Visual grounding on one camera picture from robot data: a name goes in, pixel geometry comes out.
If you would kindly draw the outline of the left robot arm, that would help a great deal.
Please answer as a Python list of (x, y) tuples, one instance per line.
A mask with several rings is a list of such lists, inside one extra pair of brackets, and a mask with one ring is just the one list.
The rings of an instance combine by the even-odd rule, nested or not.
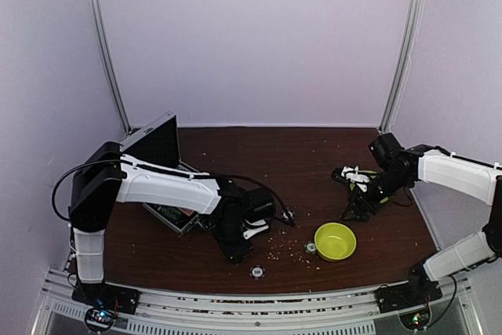
[(83, 295), (97, 307), (108, 305), (113, 298), (104, 278), (104, 236), (116, 203), (150, 203), (196, 213), (224, 256), (236, 263), (252, 252), (250, 239), (267, 231), (276, 214), (275, 193), (261, 182), (255, 183), (256, 189), (246, 190), (235, 183), (235, 175), (158, 166), (123, 153), (112, 141), (56, 181), (52, 206), (68, 177), (72, 182), (67, 214), (55, 214), (70, 225), (77, 280)]

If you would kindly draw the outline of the aluminium poker case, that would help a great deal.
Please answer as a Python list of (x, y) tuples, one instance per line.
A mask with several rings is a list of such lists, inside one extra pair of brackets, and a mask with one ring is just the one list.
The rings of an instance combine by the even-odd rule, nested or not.
[[(198, 172), (180, 157), (176, 115), (167, 112), (141, 128), (133, 129), (120, 143), (120, 151), (153, 165)], [(143, 203), (143, 207), (178, 235), (198, 224), (199, 215), (188, 209)]]

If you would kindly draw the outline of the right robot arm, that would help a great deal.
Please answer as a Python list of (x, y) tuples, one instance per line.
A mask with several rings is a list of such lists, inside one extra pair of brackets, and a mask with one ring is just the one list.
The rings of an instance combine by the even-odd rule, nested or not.
[[(403, 147), (391, 133), (382, 133), (369, 145), (379, 171), (358, 166), (336, 167), (331, 177), (349, 189), (343, 221), (366, 222), (379, 212), (385, 199), (414, 189), (420, 205), (433, 221), (451, 220), (459, 235), (450, 235), (435, 254), (409, 270), (402, 287), (407, 304), (419, 304), (438, 281), (501, 257), (501, 165), (480, 162), (435, 145)], [(480, 219), (467, 210), (480, 210)], [(474, 220), (472, 225), (460, 220)]]

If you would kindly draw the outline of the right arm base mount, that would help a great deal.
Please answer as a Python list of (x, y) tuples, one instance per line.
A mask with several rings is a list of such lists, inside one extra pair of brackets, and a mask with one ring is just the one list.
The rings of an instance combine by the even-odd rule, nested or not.
[(400, 323), (407, 330), (424, 331), (433, 323), (431, 303), (442, 298), (442, 291), (422, 267), (413, 267), (406, 282), (382, 285), (375, 295), (381, 314), (398, 311)]

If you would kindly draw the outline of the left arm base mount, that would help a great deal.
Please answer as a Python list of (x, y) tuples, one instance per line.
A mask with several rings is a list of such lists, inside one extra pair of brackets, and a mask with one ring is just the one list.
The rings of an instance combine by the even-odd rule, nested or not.
[(75, 275), (72, 300), (86, 304), (84, 325), (91, 333), (102, 334), (120, 319), (120, 314), (134, 315), (140, 299), (137, 289), (106, 282), (84, 283)]

